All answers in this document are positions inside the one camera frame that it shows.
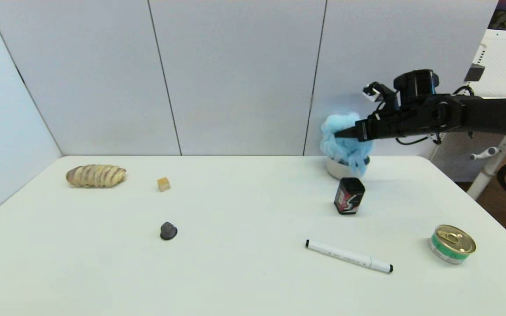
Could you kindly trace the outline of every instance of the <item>dark gray stone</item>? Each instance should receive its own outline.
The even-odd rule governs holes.
[[[161,234],[159,235],[163,240],[170,240],[177,235],[177,228],[170,222],[165,222],[161,225]]]

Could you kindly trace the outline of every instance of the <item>white marker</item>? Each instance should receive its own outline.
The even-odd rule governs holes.
[[[373,259],[369,256],[360,255],[348,250],[339,249],[334,246],[329,246],[328,244],[322,244],[321,242],[306,240],[306,248],[321,252],[322,254],[326,254],[337,259],[358,264],[359,266],[365,266],[373,270],[378,270],[385,273],[392,273],[392,271],[394,271],[394,266],[389,263],[385,263],[383,261]]]

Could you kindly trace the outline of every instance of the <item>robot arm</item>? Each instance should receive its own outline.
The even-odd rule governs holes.
[[[360,142],[445,132],[486,132],[506,135],[506,98],[483,99],[476,96],[436,94],[438,76],[432,70],[416,70],[397,77],[394,88],[374,82],[363,93],[383,102],[366,119],[339,131],[336,137],[357,138]]]

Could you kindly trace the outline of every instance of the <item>blue loofah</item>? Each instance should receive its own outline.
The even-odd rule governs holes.
[[[364,159],[372,150],[372,140],[359,142],[356,138],[335,138],[335,133],[353,127],[360,117],[355,112],[347,115],[330,115],[322,124],[323,139],[319,148],[336,162],[347,165],[353,174],[363,176],[366,172]]]

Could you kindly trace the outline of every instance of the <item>wooden cube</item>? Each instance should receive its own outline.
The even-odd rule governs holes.
[[[171,184],[169,184],[169,180],[167,180],[167,178],[157,180],[157,185],[159,186],[159,190],[161,192],[167,191],[171,188]]]

